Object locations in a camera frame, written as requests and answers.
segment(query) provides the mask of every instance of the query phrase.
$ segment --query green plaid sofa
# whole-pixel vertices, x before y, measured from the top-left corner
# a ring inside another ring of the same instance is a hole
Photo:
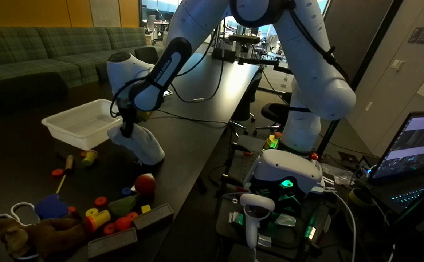
[[[146,45],[143,28],[0,28],[0,80],[57,72],[71,88],[98,81],[113,53]]]

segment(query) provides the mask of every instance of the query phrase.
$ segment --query white plastic bin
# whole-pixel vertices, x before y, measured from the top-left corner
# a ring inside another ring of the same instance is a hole
[[[50,134],[65,143],[89,150],[109,139],[107,130],[122,123],[121,117],[110,116],[110,104],[98,99],[42,119]]]

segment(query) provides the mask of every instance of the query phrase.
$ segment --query laptop screen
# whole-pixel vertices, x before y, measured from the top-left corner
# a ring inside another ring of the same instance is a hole
[[[424,169],[424,113],[411,113],[385,152],[372,178]]]

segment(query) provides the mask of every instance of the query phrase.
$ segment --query orange wall panel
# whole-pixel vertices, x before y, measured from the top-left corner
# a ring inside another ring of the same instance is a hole
[[[139,27],[139,1],[138,0],[119,0],[120,19],[122,27]]]
[[[89,0],[66,0],[72,27],[92,27],[92,12]]]
[[[66,0],[0,0],[0,26],[70,27]]]

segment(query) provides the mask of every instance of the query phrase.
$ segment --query brown plush toy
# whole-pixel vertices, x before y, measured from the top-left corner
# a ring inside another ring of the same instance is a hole
[[[50,253],[71,249],[89,238],[90,232],[80,219],[56,218],[23,226],[15,219],[7,218],[0,222],[0,240],[8,253],[22,257],[32,246],[39,256],[46,258]]]

